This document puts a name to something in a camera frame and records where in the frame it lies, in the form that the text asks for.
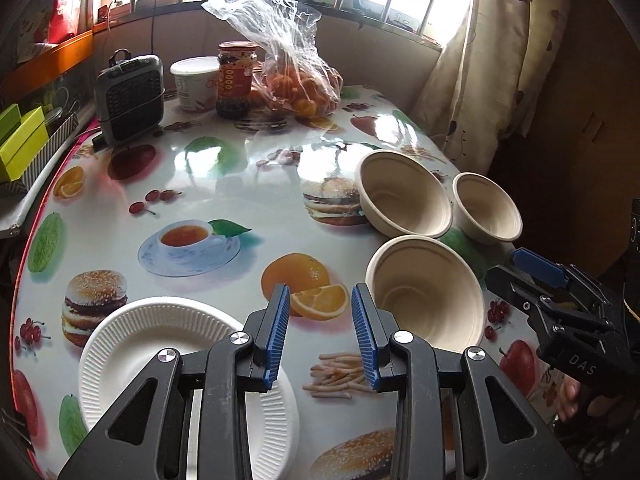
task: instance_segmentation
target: orange shelf edge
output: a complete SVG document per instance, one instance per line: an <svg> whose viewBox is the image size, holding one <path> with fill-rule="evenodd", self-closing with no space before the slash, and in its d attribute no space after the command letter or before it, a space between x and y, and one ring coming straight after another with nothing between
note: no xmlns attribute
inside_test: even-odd
<svg viewBox="0 0 640 480"><path fill-rule="evenodd" d="M0 94L7 104L18 102L50 83L94 53L94 34L88 30L29 60L4 78Z"/></svg>

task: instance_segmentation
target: beige paper bowl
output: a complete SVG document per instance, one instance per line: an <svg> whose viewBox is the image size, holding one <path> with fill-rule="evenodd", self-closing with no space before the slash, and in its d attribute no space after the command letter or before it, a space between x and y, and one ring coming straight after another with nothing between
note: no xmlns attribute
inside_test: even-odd
<svg viewBox="0 0 640 480"><path fill-rule="evenodd" d="M484 328L484 299L469 266L443 243L424 236L389 240L373 255L365 282L376 306L436 348L462 352Z"/></svg>
<svg viewBox="0 0 640 480"><path fill-rule="evenodd" d="M355 176L362 210L382 234L437 238L451 227L451 204L444 188L412 158L375 150L359 162Z"/></svg>
<svg viewBox="0 0 640 480"><path fill-rule="evenodd" d="M522 218L505 190L475 173L453 179L454 216L462 230L481 244L513 242L522 234Z"/></svg>

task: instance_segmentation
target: screw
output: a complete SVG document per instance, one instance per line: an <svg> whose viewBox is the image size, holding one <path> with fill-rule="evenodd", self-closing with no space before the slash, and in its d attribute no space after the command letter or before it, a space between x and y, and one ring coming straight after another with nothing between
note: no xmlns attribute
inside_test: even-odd
<svg viewBox="0 0 640 480"><path fill-rule="evenodd" d="M411 332L407 332L406 330L398 330L394 334L394 339L399 343L410 343L414 340L414 335Z"/></svg>
<svg viewBox="0 0 640 480"><path fill-rule="evenodd" d="M249 335L246 332L233 332L229 339L234 345L243 345L249 341Z"/></svg>
<svg viewBox="0 0 640 480"><path fill-rule="evenodd" d="M482 361L482 359L486 357L484 350L482 350L481 348L478 348L477 346L473 346L469 348L466 351L466 355L469 357L469 359L472 359L473 361Z"/></svg>
<svg viewBox="0 0 640 480"><path fill-rule="evenodd" d="M170 363L175 359L175 350L173 348L165 348L158 352L158 360L162 363Z"/></svg>

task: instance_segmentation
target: glass jar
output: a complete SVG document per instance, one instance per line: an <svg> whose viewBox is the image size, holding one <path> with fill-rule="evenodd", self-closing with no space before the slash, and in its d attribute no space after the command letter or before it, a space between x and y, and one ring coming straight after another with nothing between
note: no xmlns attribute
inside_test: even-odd
<svg viewBox="0 0 640 480"><path fill-rule="evenodd" d="M258 56L258 44L253 41L225 41L220 43L218 60L218 100L216 111L225 119L239 119L250 108L252 73Z"/></svg>

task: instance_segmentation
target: beige curtain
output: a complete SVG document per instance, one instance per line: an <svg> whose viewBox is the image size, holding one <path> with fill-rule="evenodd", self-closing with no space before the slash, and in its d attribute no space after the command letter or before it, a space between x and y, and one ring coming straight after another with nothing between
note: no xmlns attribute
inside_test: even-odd
<svg viewBox="0 0 640 480"><path fill-rule="evenodd" d="M526 135L571 0L472 0L411 116L460 171L486 174L498 141Z"/></svg>

